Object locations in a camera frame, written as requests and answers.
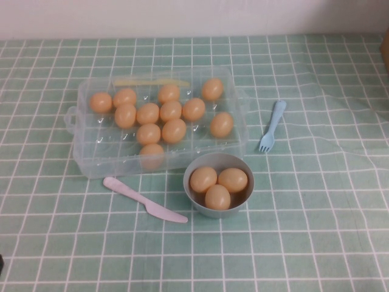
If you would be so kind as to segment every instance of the plastic egg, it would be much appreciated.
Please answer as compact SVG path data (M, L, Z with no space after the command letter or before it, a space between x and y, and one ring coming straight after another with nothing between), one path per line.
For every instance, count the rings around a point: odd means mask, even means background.
M182 106L177 100L171 102L165 102L159 111L160 119L164 122L173 119L179 119L181 117Z
M136 139L142 145L156 144L160 140L160 128L155 123L146 123L136 132Z
M166 143L177 143L187 132L187 126L181 119L169 120L162 128L162 138Z
M155 103L142 105L136 113L136 120L139 124L156 123L159 119L159 107Z
M210 128L214 137L226 137L233 128L233 117L229 113L219 113L212 119Z
M141 155L140 164L147 170L157 169L164 161L164 149L159 144L148 144L141 149L139 154Z
M130 103L120 105L115 111L115 123L119 128L129 129L135 123L136 109Z
M190 187L197 193L206 193L217 180L218 174L212 167L199 167L190 176Z
M224 186L230 193L237 193L246 187L247 175L240 169L225 169L219 174L218 184Z
M179 100L180 98L180 89L175 84L166 84L161 87L158 92L158 101L161 104L165 102L170 102L172 100Z
M125 103L130 103L132 105L136 104L136 92L131 88L123 88L119 90L114 96L114 107L124 105Z
M231 205L229 191L219 185L211 186L205 194L205 206L213 210L228 210Z
M223 82L219 78L211 78L202 86L201 96L206 100L216 100L221 97L223 90Z
M95 93L89 101L89 106L95 113L109 113L112 109L112 97L107 92Z
M188 100L182 108L182 115L191 122L201 119L204 113L205 103L197 97Z

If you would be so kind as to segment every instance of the container handle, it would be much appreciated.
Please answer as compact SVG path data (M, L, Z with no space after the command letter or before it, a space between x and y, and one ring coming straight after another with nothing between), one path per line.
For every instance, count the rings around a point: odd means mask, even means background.
M241 102L241 111L245 115L250 111L250 96L243 89L237 89L238 100Z
M70 108L67 109L67 112L63 117L63 120L66 125L66 129L70 134L74 134L75 124L72 123L72 116L75 116L76 110L77 110L76 106L71 106Z

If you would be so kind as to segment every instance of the blue plastic fork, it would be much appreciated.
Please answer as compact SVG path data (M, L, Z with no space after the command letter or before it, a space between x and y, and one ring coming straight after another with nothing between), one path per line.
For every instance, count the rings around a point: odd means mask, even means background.
M286 108L286 102L284 100L279 100L275 103L273 114L272 114L272 120L270 121L270 126L265 134L265 136L262 137L259 151L261 152L268 152L273 148L274 145L274 131L275 128L278 125L278 122L280 121L282 114L284 113L284 110Z

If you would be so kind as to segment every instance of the clear plastic container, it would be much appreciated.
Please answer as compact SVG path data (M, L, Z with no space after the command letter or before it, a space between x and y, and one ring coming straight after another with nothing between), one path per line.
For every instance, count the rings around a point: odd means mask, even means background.
M162 85L132 85L124 83L145 83L144 81L169 82L168 79L180 80L186 84L180 87L180 102L184 104L193 97L201 96L202 85L210 78L220 78L224 84L224 93L215 102L205 102L205 114L201 120L188 122L187 133L177 144L160 145L164 155L140 156L142 146L136 141L135 125L129 130L122 130L115 124L114 112L96 114L89 108L89 99L96 92L108 92L112 96L122 88L132 88L137 93L136 108L154 102L158 105L157 93ZM64 120L67 130L74 134L73 158L82 174L88 178L107 176L127 176L136 173L155 172L166 169L178 169L189 165L200 155L223 152L242 157L248 132L241 105L244 99L238 97L233 78L228 69L223 67L203 67L181 71L154 72L147 75L129 77L91 78L78 88L77 106L68 109ZM210 134L210 122L213 117L227 111L233 116L232 132L223 139ZM156 169L145 167L153 162L162 161Z

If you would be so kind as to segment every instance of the wall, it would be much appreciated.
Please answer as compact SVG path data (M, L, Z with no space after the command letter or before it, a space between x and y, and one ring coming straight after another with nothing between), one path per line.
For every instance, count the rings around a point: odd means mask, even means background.
M383 32L389 0L1 0L0 39Z

